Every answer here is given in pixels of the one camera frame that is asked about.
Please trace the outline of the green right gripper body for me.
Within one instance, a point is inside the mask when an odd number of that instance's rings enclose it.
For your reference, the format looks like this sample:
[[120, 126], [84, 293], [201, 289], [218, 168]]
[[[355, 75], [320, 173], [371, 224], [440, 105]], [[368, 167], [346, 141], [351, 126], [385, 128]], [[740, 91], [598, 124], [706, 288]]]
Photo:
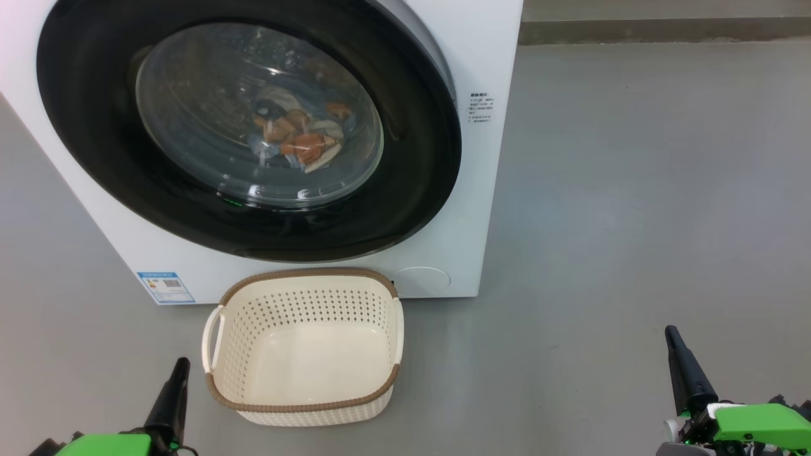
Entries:
[[655, 456], [811, 456], [811, 400], [714, 402], [681, 426], [669, 419], [665, 430]]

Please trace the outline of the printed warning text label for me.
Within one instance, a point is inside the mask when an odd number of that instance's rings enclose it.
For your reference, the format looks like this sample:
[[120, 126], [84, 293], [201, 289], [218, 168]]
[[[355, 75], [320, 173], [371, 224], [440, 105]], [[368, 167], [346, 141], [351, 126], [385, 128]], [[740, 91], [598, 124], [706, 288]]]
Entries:
[[493, 119], [495, 98], [486, 92], [475, 92], [469, 95], [467, 121], [470, 124], [483, 124]]

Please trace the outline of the round white filter cover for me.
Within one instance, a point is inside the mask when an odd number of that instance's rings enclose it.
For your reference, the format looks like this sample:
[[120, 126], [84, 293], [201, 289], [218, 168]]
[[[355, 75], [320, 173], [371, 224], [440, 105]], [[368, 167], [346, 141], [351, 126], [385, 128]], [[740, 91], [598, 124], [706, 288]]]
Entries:
[[432, 267], [409, 267], [392, 277], [402, 298], [438, 298], [446, 294], [451, 279], [446, 272]]

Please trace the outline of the white washing machine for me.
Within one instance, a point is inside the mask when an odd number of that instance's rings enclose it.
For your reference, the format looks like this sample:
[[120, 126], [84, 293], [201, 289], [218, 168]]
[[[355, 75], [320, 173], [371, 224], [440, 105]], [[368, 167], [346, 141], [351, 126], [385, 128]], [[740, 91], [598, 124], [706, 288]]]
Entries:
[[[409, 239], [367, 256], [326, 263], [234, 256], [175, 236], [110, 196], [72, 158], [53, 129], [40, 94], [37, 43], [48, 11], [58, 0], [0, 0], [0, 94], [133, 274], [176, 272], [195, 304], [217, 302], [243, 278], [324, 267], [371, 269], [389, 280], [402, 269], [432, 267], [451, 279], [440, 298], [473, 297], [479, 291], [489, 235], [523, 0], [375, 1], [426, 41], [430, 54], [449, 73], [463, 134], [463, 160], [437, 216]], [[495, 98], [492, 121], [467, 121], [469, 95], [475, 92]]]

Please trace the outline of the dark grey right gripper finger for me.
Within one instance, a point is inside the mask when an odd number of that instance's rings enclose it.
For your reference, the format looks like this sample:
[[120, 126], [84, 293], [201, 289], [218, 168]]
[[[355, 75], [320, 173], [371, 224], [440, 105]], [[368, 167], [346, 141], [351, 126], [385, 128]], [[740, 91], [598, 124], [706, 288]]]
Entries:
[[665, 328], [665, 340], [675, 411], [698, 417], [709, 404], [718, 402], [718, 394], [677, 327], [669, 324]]

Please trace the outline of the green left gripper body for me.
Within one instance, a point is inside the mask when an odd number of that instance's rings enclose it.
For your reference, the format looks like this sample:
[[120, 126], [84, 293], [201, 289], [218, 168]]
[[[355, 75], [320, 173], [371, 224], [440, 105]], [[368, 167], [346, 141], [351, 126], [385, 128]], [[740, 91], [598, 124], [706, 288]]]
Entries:
[[69, 442], [44, 440], [29, 456], [199, 456], [179, 438], [168, 438], [154, 428], [133, 428], [114, 434], [76, 432]]

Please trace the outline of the blue cartoon print clothing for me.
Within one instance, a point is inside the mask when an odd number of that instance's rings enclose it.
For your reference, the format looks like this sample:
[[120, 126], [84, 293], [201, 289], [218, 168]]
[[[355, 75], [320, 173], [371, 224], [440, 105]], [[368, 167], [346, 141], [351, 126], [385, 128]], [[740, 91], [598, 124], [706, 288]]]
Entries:
[[356, 125], [345, 102], [308, 100], [278, 85], [258, 91], [252, 115], [258, 131], [247, 136], [247, 146], [260, 164], [282, 156], [306, 174], [328, 167]]

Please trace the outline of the dark grey glass washer door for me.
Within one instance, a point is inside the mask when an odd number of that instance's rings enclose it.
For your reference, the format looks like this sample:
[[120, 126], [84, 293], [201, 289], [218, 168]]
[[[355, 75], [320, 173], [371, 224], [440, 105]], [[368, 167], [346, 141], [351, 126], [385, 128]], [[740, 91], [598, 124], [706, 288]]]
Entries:
[[[463, 134], [449, 73], [375, 0], [58, 0], [39, 90], [68, 152], [110, 196], [191, 241], [326, 263], [409, 239], [449, 199]], [[328, 167], [260, 164], [266, 86], [345, 102]]]

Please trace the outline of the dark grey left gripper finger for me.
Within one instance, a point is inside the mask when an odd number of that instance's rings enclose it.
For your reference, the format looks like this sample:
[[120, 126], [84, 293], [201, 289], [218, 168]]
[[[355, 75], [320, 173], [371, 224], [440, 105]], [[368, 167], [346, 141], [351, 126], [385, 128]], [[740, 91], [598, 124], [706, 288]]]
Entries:
[[144, 423], [144, 430], [150, 435], [151, 444], [183, 444], [190, 369], [188, 358], [178, 358], [170, 378], [160, 390]]

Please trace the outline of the cream plastic laundry basket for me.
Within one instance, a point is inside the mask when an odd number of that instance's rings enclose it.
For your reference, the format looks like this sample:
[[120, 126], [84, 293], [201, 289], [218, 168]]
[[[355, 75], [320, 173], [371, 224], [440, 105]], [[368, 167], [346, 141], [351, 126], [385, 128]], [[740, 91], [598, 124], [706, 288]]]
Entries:
[[266, 272], [221, 297], [203, 330], [201, 363], [212, 398], [255, 424], [350, 424], [387, 407], [404, 332], [398, 291], [379, 272]]

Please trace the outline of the blue energy label sticker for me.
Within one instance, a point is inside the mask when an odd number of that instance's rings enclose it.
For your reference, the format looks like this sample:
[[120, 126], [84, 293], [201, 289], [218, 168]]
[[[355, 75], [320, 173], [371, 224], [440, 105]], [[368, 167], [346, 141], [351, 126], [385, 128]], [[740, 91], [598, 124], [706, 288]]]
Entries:
[[176, 272], [136, 272], [136, 276], [157, 304], [195, 304]]

